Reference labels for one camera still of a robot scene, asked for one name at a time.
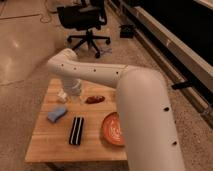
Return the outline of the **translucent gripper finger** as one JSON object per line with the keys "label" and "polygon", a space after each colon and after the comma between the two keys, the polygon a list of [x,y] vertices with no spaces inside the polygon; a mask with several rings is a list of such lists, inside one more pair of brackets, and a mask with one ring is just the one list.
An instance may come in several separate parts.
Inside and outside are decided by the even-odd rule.
{"label": "translucent gripper finger", "polygon": [[71,96],[71,101],[73,103],[82,103],[83,102],[83,98],[81,96]]}

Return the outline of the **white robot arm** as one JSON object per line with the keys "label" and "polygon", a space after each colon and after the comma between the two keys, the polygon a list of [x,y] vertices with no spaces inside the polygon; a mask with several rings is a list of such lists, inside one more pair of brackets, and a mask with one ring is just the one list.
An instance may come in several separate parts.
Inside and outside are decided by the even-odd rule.
{"label": "white robot arm", "polygon": [[52,56],[48,68],[116,90],[116,109],[130,171],[186,171],[163,75],[122,64],[82,63],[74,51]]}

